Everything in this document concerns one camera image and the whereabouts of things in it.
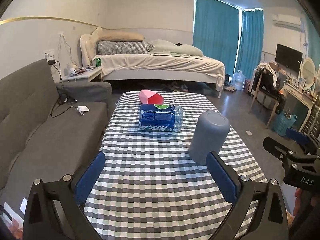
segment checkered tablecloth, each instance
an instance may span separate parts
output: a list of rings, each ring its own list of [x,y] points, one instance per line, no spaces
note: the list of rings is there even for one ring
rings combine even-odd
[[[84,208],[103,239],[208,239],[231,208],[206,166],[188,155],[199,115],[218,110],[199,94],[160,94],[166,104],[182,106],[180,132],[141,131],[138,92],[128,92],[104,135],[106,165]],[[266,181],[233,128],[219,155],[239,175]],[[247,229],[255,206],[252,202],[238,236]]]

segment bed frame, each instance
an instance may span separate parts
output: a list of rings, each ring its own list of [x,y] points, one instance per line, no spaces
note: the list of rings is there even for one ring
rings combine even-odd
[[[156,79],[156,80],[181,80],[216,84],[217,79],[204,73],[177,71],[177,70],[114,70],[102,80],[124,80],[124,79]],[[221,97],[222,90],[219,91],[218,98]]]
[[[92,65],[91,59],[97,55],[97,43],[103,35],[103,30],[98,27],[92,35],[83,34],[80,38],[80,48],[82,52],[82,65]],[[213,78],[204,73],[177,71],[177,70],[114,70],[107,76],[102,77],[103,80],[131,80],[131,79],[156,79],[156,80],[180,80],[204,82],[209,84],[216,84],[217,78]],[[223,88],[216,86],[219,91],[218,98],[221,97]]]

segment teal curtain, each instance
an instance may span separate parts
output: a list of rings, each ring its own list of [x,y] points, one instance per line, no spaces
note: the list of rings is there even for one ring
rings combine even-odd
[[[251,78],[261,60],[263,46],[263,11],[243,11],[242,30],[236,72]]]
[[[193,46],[221,61],[232,75],[239,39],[239,10],[218,0],[196,0]]]
[[[313,63],[315,64],[316,70],[319,68],[320,63],[320,38],[319,34],[310,21],[309,17],[307,17],[307,25],[308,25],[308,57],[312,58]]]

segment round mirror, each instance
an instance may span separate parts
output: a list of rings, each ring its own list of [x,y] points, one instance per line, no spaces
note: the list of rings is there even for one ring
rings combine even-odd
[[[306,58],[301,66],[301,77],[306,80],[306,87],[311,87],[314,84],[316,76],[316,68],[311,58]]]

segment metal screw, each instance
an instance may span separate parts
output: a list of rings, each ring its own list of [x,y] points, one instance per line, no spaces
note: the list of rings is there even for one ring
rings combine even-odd
[[[35,185],[38,185],[40,183],[40,179],[35,179],[34,181],[33,181],[33,184],[35,184]]]
[[[277,184],[278,184],[278,181],[277,181],[276,179],[271,179],[271,184],[277,185]]]
[[[249,177],[247,175],[241,175],[240,179],[243,181],[249,181]]]
[[[71,176],[69,174],[64,175],[62,179],[63,179],[63,181],[69,181],[69,180],[71,180]]]

